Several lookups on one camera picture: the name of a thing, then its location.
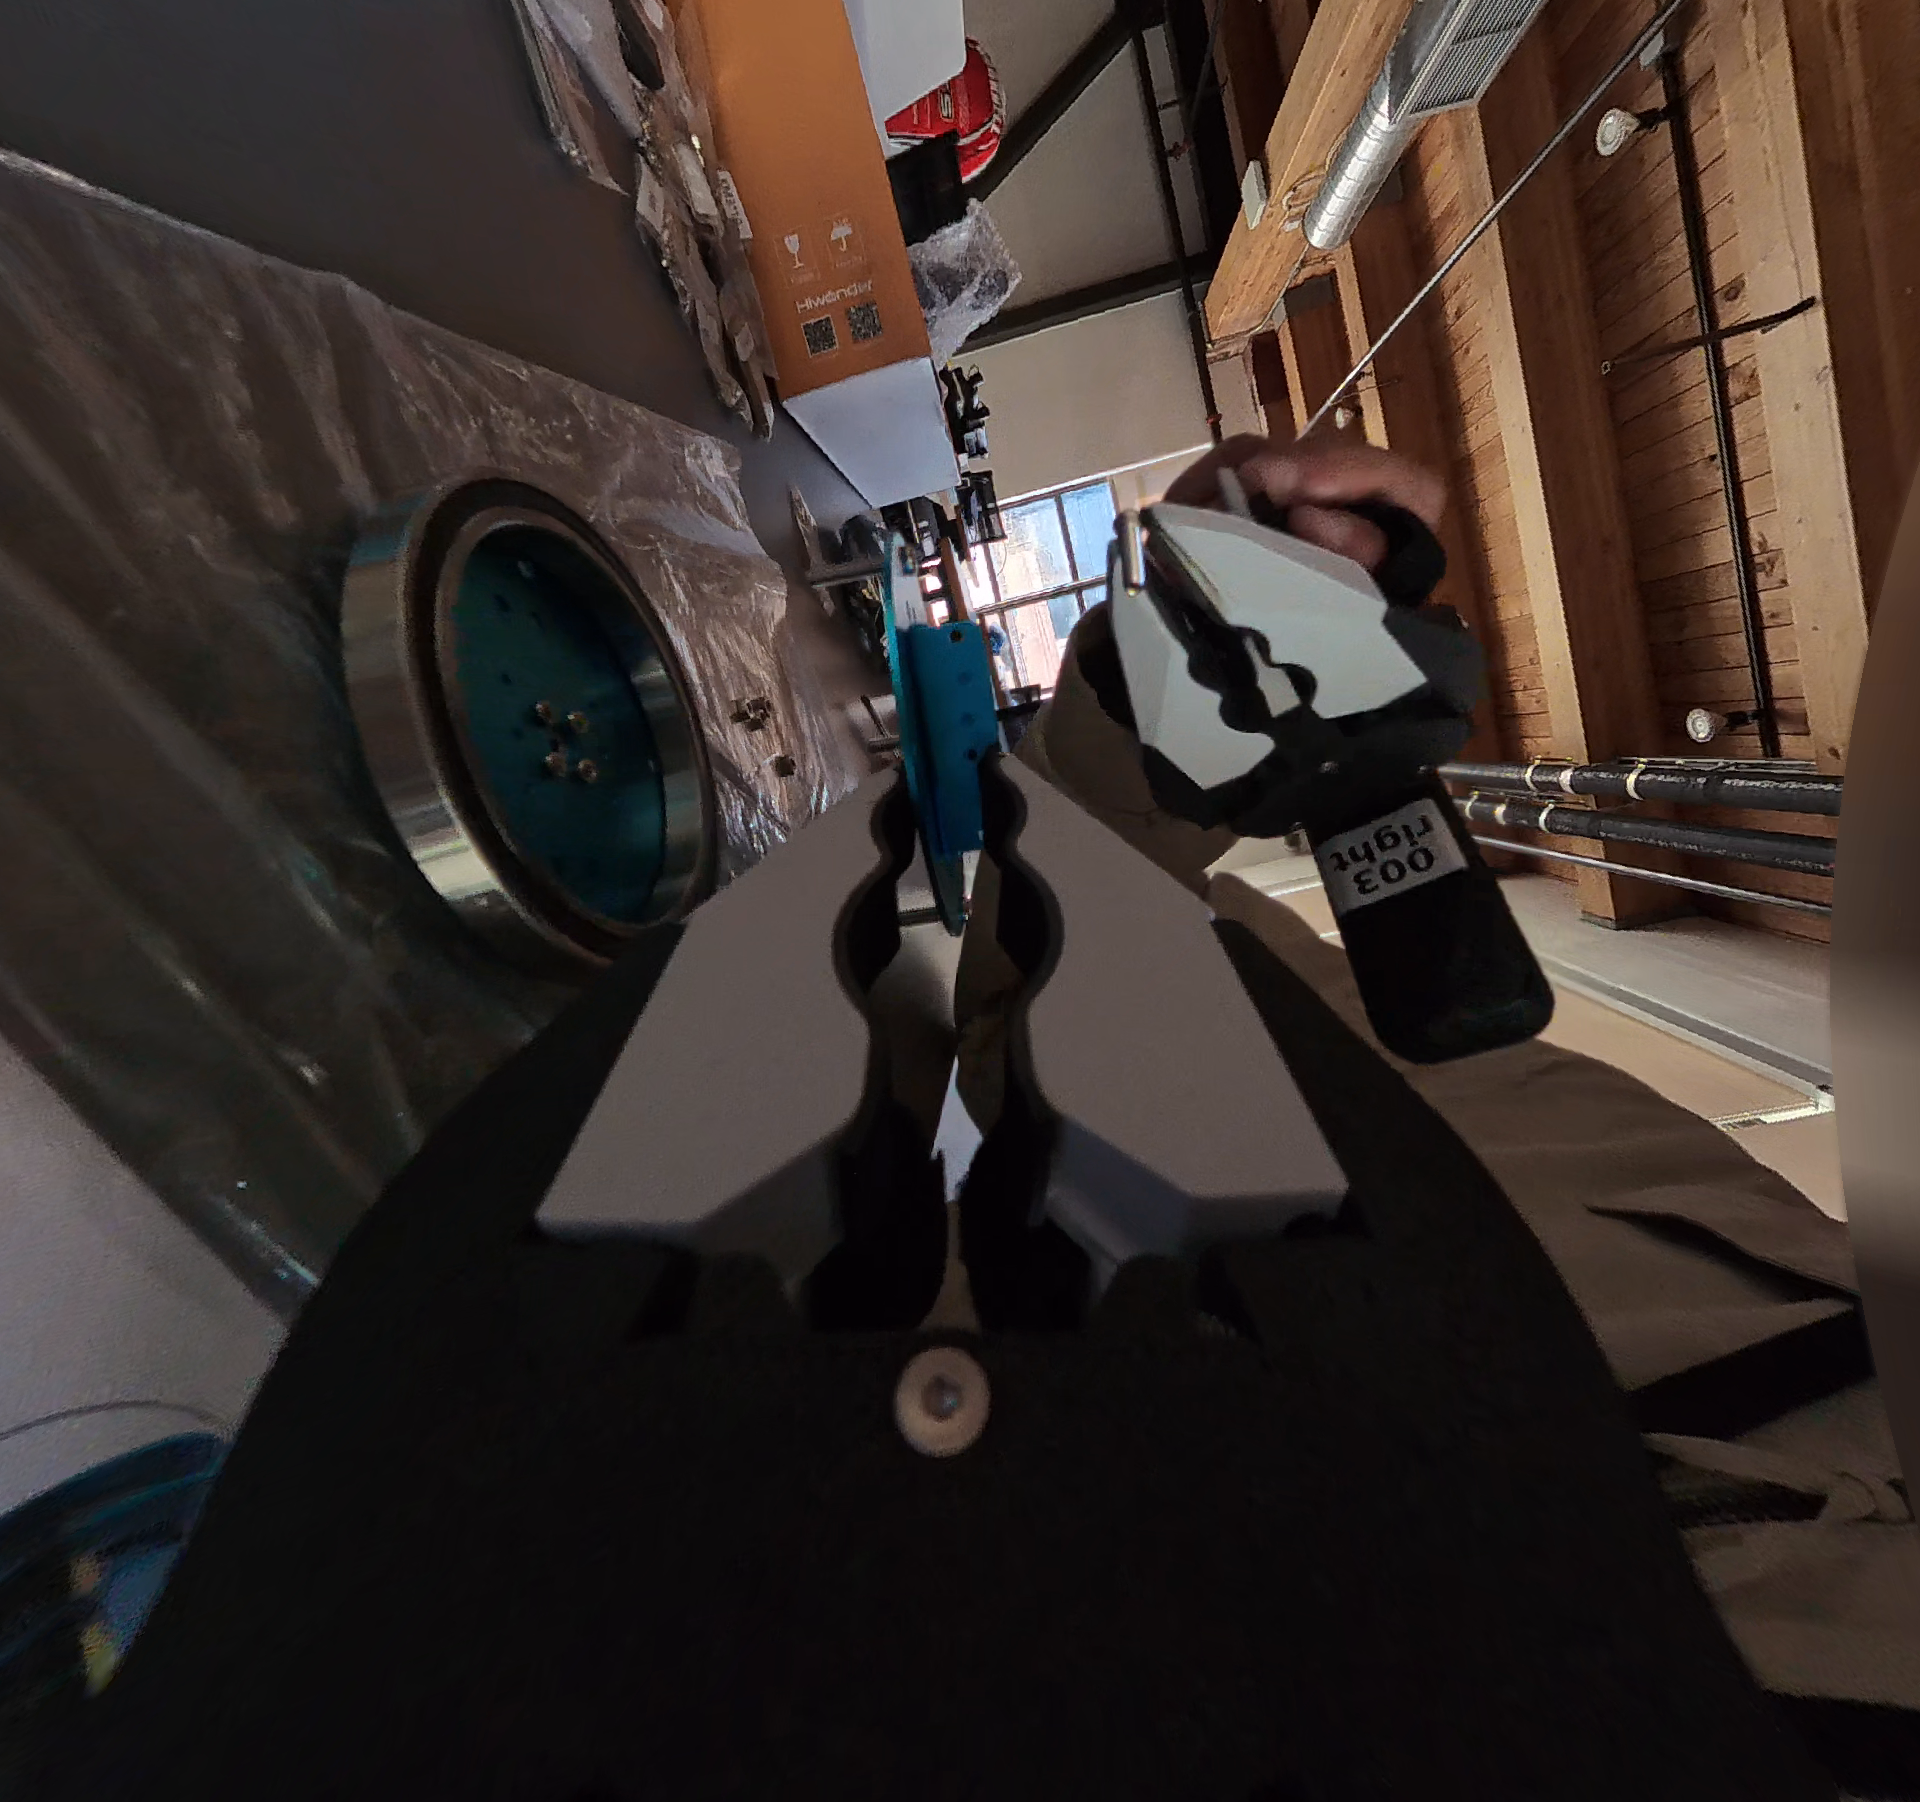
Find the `black desk equipment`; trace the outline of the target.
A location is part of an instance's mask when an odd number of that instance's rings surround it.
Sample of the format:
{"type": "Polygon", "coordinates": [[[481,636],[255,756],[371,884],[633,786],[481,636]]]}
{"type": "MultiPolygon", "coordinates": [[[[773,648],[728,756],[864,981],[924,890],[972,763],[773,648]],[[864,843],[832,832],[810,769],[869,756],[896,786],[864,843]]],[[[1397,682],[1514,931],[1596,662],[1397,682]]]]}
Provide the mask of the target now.
{"type": "Polygon", "coordinates": [[[937,370],[937,380],[955,458],[953,515],[944,525],[944,534],[953,554],[969,559],[974,547],[1003,539],[996,476],[988,466],[988,408],[981,396],[981,370],[948,365],[937,370]]]}

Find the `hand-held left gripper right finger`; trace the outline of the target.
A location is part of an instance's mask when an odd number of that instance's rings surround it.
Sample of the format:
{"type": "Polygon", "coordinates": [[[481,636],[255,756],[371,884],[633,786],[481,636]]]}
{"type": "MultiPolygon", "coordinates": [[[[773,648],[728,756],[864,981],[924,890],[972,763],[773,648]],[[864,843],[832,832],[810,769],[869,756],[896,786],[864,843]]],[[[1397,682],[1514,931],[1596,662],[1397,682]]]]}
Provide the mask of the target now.
{"type": "Polygon", "coordinates": [[[1339,1223],[1347,1172],[1212,908],[1019,758],[981,802],[1019,980],[960,1194],[979,1321],[1073,1331],[1133,1261],[1339,1223]]]}

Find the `clear plastic bag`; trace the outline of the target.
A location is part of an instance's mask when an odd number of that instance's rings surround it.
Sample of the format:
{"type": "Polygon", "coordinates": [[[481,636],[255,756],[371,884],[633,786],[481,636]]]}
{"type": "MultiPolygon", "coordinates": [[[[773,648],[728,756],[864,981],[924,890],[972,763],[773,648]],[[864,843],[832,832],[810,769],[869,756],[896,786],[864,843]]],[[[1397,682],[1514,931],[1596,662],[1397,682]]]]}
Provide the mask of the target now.
{"type": "Polygon", "coordinates": [[[379,800],[342,669],[355,537],[490,475],[584,515],[689,669],[731,879],[864,775],[740,471],[348,279],[5,156],[5,1033],[276,1319],[562,1005],[453,916],[379,800]],[[763,731],[730,722],[755,695],[763,731]]]}

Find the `orange and white cardboard box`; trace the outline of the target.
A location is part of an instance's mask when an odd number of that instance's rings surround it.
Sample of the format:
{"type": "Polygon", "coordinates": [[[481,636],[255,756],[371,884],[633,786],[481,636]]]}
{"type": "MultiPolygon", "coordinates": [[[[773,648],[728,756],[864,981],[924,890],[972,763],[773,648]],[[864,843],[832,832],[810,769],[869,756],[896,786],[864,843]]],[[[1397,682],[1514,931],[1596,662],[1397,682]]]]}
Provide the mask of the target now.
{"type": "Polygon", "coordinates": [[[944,394],[847,2],[667,6],[702,43],[786,413],[869,509],[948,493],[944,394]]]}

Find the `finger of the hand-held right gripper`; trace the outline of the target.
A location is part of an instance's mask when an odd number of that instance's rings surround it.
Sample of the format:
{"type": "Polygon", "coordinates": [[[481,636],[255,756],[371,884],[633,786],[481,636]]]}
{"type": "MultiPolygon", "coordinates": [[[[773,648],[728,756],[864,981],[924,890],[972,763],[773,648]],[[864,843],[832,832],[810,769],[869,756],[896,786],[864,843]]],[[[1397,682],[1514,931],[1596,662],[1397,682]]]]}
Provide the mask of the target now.
{"type": "Polygon", "coordinates": [[[1344,717],[1427,688],[1420,653],[1404,647],[1383,594],[1354,561],[1232,509],[1156,503],[1141,519],[1147,588],[1172,600],[1182,630],[1201,607],[1224,616],[1234,594],[1282,591],[1289,626],[1273,659],[1298,686],[1298,704],[1344,717]]]}
{"type": "Polygon", "coordinates": [[[1120,588],[1109,603],[1142,750],[1196,793],[1228,790],[1298,746],[1298,686],[1273,659],[1289,626],[1277,586],[1207,607],[1186,630],[1168,596],[1120,588]]]}

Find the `person's right forearm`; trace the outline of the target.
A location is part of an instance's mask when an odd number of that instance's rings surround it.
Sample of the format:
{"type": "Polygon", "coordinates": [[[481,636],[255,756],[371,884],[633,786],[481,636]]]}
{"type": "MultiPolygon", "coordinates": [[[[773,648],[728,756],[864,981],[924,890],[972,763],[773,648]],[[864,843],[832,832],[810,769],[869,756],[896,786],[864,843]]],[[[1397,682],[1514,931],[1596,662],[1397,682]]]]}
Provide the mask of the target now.
{"type": "Polygon", "coordinates": [[[1214,870],[1239,837],[1154,800],[1109,616],[1107,605],[1094,605],[1071,632],[1056,686],[1020,737],[1015,758],[1207,900],[1214,870]]]}

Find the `silver bearing ring blue base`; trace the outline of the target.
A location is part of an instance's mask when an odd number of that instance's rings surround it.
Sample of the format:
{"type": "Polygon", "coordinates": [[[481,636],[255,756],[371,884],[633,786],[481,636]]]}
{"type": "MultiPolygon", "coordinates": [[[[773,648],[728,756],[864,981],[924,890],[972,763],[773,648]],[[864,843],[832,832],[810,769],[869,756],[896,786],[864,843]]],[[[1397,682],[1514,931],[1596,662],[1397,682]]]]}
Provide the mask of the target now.
{"type": "Polygon", "coordinates": [[[340,596],[347,704],[419,878],[494,953],[604,967],[717,884],[691,676],[576,509],[479,476],[379,509],[340,596]]]}

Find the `blue disc with square bracket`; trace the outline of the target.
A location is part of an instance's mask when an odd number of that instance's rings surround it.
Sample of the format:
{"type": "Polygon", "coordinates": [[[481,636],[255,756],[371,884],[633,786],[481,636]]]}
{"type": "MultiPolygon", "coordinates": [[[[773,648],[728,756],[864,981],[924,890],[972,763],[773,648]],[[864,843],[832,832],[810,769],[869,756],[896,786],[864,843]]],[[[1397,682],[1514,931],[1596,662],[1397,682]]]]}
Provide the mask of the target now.
{"type": "Polygon", "coordinates": [[[887,531],[876,583],[899,769],[931,900],[948,934],[961,935],[969,862],[985,836],[979,769],[1001,748],[991,650],[972,622],[931,622],[918,543],[903,531],[887,531]]]}

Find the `person's right hand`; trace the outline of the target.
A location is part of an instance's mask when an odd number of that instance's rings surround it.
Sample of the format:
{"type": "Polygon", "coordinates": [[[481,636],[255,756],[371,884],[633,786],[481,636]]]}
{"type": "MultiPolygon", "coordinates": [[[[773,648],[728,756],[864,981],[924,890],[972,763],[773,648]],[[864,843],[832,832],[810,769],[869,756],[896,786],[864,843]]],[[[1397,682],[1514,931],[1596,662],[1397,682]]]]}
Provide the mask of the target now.
{"type": "Polygon", "coordinates": [[[1222,476],[1234,476],[1247,498],[1272,503],[1286,532],[1368,571],[1388,557],[1388,539],[1365,505],[1395,507],[1427,531],[1437,531],[1447,513],[1442,479],[1400,454],[1341,441],[1279,444],[1257,434],[1214,446],[1172,481],[1164,502],[1224,507],[1222,476]]]}

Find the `crumpled bubble wrap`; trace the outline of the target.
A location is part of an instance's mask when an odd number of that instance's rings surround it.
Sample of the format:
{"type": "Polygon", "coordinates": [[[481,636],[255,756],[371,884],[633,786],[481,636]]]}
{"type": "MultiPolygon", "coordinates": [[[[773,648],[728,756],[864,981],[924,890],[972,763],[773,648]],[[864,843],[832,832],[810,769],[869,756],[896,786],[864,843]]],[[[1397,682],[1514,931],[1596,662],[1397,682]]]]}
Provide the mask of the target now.
{"type": "Polygon", "coordinates": [[[987,206],[972,200],[949,224],[906,250],[935,369],[948,367],[1020,286],[1020,268],[987,206]]]}

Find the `pile of small screw bags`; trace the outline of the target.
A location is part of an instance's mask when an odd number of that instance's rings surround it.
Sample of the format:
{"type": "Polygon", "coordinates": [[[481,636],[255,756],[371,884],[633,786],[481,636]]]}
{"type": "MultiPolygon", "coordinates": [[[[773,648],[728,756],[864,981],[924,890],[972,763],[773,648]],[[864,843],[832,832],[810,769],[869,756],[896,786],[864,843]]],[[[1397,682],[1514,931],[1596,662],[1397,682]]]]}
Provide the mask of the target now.
{"type": "Polygon", "coordinates": [[[712,140],[697,23],[667,0],[507,0],[556,156],[631,206],[633,230],[720,403],[774,428],[773,358],[745,260],[745,216],[712,140]]]}

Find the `metal air duct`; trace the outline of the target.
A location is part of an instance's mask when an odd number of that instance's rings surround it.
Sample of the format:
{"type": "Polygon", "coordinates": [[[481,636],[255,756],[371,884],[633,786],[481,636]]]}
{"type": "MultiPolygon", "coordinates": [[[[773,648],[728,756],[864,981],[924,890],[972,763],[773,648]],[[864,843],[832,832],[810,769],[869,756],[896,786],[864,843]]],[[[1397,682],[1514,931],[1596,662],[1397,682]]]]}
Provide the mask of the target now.
{"type": "Polygon", "coordinates": [[[1477,106],[1547,0],[1413,0],[1305,214],[1310,248],[1347,245],[1434,119],[1477,106]]]}

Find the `black wall pipes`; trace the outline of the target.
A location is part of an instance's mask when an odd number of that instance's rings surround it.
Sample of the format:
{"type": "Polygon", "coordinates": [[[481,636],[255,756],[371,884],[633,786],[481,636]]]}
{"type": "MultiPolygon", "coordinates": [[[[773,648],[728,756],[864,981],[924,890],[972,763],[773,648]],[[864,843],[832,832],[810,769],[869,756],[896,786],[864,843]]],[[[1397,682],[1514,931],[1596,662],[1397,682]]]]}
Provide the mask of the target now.
{"type": "Polygon", "coordinates": [[[1452,763],[1462,815],[1508,833],[1625,845],[1829,879],[1836,873],[1844,782],[1738,760],[1452,763]]]}

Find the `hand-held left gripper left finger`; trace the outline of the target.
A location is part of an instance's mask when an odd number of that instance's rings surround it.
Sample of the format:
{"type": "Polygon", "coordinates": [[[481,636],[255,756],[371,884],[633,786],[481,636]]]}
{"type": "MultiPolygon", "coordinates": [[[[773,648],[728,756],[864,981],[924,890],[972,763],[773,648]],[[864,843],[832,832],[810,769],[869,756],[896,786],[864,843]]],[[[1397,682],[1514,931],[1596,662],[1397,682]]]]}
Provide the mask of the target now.
{"type": "Polygon", "coordinates": [[[830,1331],[924,1321],[944,1172],[874,1009],[916,845],[903,778],[874,775],[689,916],[543,1195],[547,1240],[752,1258],[830,1331]]]}

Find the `grey desk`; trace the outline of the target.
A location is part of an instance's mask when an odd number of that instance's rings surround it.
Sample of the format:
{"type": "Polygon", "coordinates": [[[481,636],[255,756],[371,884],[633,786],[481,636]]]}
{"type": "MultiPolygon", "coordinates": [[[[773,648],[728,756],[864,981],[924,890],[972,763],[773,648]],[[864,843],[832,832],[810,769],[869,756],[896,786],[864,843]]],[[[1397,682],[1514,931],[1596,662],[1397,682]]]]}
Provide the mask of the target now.
{"type": "MultiPolygon", "coordinates": [[[[857,507],[792,423],[758,441],[720,412],[631,206],[547,140],[507,0],[5,0],[1,23],[5,156],[730,444],[766,555],[794,488],[857,507]]],[[[851,737],[857,665],[782,576],[851,737]]]]}

